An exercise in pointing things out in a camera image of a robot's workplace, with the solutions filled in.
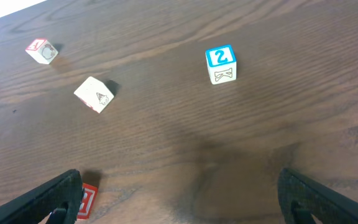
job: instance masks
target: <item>white block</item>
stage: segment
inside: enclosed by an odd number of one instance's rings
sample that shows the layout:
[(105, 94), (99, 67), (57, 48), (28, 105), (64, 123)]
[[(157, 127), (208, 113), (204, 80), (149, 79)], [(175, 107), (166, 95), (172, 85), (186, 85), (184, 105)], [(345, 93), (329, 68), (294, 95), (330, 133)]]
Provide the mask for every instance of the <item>white block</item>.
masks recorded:
[(209, 49), (205, 56), (212, 84), (229, 82), (237, 78), (237, 61), (231, 45)]
[(47, 65), (59, 53), (56, 48), (45, 39), (35, 39), (25, 51), (38, 63)]
[(100, 113), (114, 98), (103, 82), (89, 77), (75, 90), (74, 94), (94, 111)]

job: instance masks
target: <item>table surface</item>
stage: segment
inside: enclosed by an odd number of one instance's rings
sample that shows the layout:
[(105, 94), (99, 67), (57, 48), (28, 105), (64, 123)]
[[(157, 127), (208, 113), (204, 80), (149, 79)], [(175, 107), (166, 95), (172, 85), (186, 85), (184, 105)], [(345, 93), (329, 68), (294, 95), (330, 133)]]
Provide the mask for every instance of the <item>table surface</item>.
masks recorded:
[[(224, 44), (237, 80), (212, 85), (204, 53)], [(117, 83), (101, 114), (73, 94), (89, 76)], [(74, 168), (99, 185), (81, 223), (283, 223), (283, 167), (358, 202), (358, 1), (50, 0), (0, 19), (0, 205)]]

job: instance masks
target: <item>red square label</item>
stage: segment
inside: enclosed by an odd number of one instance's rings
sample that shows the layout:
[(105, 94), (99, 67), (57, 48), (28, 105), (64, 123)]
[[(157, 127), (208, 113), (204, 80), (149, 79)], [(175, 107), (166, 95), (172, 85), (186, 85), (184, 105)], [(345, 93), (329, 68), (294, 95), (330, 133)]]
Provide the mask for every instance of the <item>red square label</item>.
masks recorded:
[(80, 211), (78, 211), (77, 214), (77, 219), (84, 220), (90, 217), (90, 211), (96, 198), (96, 194), (98, 193), (98, 189), (89, 184), (83, 184), (82, 188), (84, 189), (84, 196), (80, 205)]
[(38, 50), (42, 44), (45, 43), (45, 39), (35, 39), (27, 48), (26, 50)]
[(86, 106), (89, 106), (92, 110), (94, 110), (93, 109), (93, 106), (91, 106), (90, 104), (88, 104), (87, 102), (85, 102), (85, 100), (83, 100), (83, 99), (81, 99), (80, 98), (80, 100), (86, 105)]

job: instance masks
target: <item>block face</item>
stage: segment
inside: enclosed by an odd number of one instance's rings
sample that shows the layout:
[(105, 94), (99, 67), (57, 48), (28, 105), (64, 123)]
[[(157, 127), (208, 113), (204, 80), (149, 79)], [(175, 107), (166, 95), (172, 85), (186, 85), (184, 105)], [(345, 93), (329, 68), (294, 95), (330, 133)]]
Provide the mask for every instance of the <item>block face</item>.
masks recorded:
[(35, 39), (25, 51), (42, 64), (50, 64), (58, 54), (56, 48), (45, 39)]
[(233, 81), (237, 78), (237, 61), (230, 45), (205, 52), (208, 73), (212, 84)]
[(84, 195), (81, 201), (80, 210), (77, 214), (77, 219), (88, 219), (91, 214), (93, 202), (95, 201), (98, 189), (89, 184), (83, 184)]
[(114, 98), (103, 82), (89, 77), (78, 87), (74, 94), (87, 106), (100, 113)]
[(231, 45), (216, 47), (205, 52), (208, 61), (208, 66), (218, 67), (229, 63), (236, 62), (233, 49)]
[(37, 51), (41, 45), (43, 45), (47, 40), (45, 39), (35, 39), (27, 48), (26, 50), (34, 50)]

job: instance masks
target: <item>number 2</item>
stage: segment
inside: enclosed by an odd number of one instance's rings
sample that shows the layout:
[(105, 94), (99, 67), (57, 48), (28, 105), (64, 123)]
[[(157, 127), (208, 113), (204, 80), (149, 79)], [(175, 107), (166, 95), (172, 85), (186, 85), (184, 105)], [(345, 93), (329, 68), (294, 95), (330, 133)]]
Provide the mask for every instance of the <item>number 2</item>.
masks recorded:
[(217, 51), (215, 52), (215, 55), (219, 55), (219, 57), (218, 57), (218, 63), (225, 63), (225, 62), (228, 61), (227, 57), (226, 57), (224, 60), (222, 60), (222, 57), (223, 57), (223, 55), (224, 55), (223, 50), (217, 50)]

